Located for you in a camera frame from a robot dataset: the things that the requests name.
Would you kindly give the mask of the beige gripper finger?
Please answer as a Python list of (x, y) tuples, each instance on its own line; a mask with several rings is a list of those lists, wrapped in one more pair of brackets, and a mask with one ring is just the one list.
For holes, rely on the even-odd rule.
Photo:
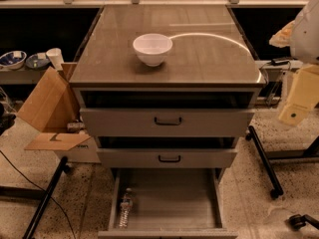
[(305, 65), (293, 74), (288, 97), (278, 120), (296, 126), (319, 104), (319, 66)]

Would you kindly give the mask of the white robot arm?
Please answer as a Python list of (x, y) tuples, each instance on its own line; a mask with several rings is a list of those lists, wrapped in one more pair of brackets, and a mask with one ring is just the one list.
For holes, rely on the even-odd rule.
[(296, 18), (273, 35), (269, 44), (289, 47), (303, 66), (293, 74), (288, 97), (278, 119), (298, 125), (319, 103), (319, 0), (310, 0)]

